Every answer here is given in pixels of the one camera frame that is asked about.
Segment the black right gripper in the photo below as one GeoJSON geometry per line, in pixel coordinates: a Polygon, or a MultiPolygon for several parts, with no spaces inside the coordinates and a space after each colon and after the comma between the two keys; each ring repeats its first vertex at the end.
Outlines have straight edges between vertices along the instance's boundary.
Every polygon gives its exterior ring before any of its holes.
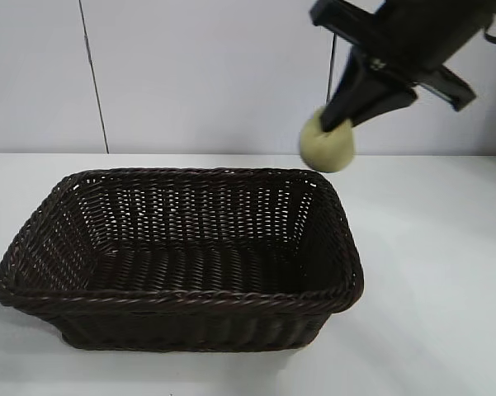
{"type": "Polygon", "coordinates": [[[319,117],[322,131],[409,107],[417,100],[417,85],[455,111],[475,99],[468,83],[445,65],[477,32],[472,1],[385,1],[373,13],[347,1],[317,1],[310,17],[352,46],[319,117]]]}

